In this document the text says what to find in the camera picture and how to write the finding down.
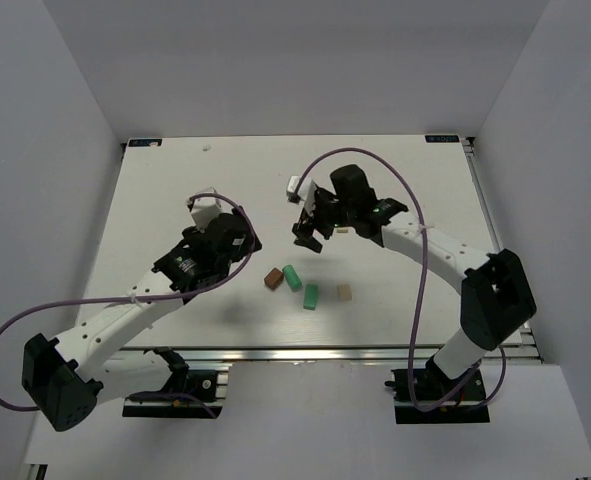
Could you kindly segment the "brown wood block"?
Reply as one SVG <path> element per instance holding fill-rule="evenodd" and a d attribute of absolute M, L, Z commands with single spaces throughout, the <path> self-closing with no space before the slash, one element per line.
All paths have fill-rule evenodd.
<path fill-rule="evenodd" d="M 272 268 L 270 272 L 264 277 L 264 285 L 274 291 L 284 280 L 284 273 L 278 268 Z"/>

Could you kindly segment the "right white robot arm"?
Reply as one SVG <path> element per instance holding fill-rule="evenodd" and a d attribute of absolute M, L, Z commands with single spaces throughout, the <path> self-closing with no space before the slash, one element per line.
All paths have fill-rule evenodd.
<path fill-rule="evenodd" d="M 427 227 L 403 203 L 378 198 L 355 164 L 333 171 L 332 190 L 293 176 L 286 189 L 303 206 L 293 225 L 295 243 L 320 252 L 320 233 L 340 227 L 380 247 L 405 255 L 447 282 L 460 296 L 460 327 L 429 364 L 439 378 L 454 381 L 495 350 L 537 310 L 520 258 L 503 249 L 486 253 Z"/>

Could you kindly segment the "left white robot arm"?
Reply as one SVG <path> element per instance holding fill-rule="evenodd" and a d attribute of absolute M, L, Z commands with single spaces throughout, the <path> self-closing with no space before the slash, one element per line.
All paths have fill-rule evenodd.
<path fill-rule="evenodd" d="M 117 352 L 143 330 L 229 281 L 233 264 L 259 251 L 260 241 L 242 207 L 220 212 L 158 259 L 123 301 L 109 300 L 94 317 L 52 339 L 37 334 L 24 347 L 22 385 L 53 429 L 63 432 L 101 403 L 184 401 L 203 405 L 202 391 L 186 361 L 169 347 L 135 357 Z"/>

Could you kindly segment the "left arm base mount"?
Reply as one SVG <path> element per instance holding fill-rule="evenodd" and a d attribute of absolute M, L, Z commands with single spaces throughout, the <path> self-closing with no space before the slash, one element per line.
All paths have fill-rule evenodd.
<path fill-rule="evenodd" d="M 210 419 L 219 417 L 223 403 L 217 394 L 219 372 L 194 369 L 175 351 L 159 347 L 152 352 L 164 360 L 170 376 L 154 391 L 141 391 L 124 400 L 125 418 Z"/>

